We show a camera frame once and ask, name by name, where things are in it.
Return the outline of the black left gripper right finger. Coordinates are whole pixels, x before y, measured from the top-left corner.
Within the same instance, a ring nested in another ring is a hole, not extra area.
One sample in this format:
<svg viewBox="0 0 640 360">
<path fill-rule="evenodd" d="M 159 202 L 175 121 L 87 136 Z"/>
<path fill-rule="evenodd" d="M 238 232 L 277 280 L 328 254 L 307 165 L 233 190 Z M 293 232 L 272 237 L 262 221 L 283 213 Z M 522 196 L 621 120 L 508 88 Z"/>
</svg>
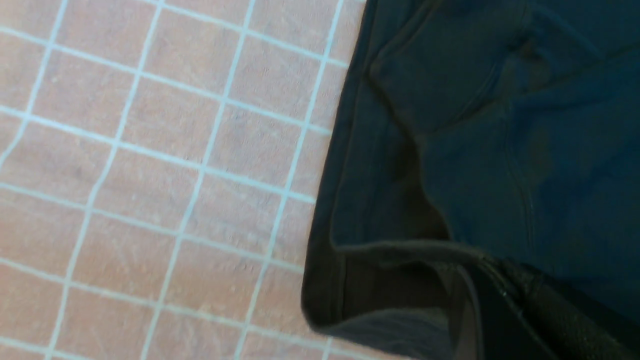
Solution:
<svg viewBox="0 0 640 360">
<path fill-rule="evenodd" d="M 496 264 L 517 319 L 558 360 L 639 358 L 637 323 L 531 266 Z"/>
</svg>

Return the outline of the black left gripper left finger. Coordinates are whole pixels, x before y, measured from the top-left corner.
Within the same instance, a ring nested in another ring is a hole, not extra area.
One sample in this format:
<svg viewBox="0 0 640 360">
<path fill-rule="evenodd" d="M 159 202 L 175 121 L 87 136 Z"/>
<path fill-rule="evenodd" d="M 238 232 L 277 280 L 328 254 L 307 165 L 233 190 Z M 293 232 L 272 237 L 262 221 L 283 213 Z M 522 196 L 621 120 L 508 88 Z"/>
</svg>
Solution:
<svg viewBox="0 0 640 360">
<path fill-rule="evenodd" d="M 510 308 L 508 299 L 481 269 L 457 267 L 457 358 L 459 360 L 554 360 Z"/>
</svg>

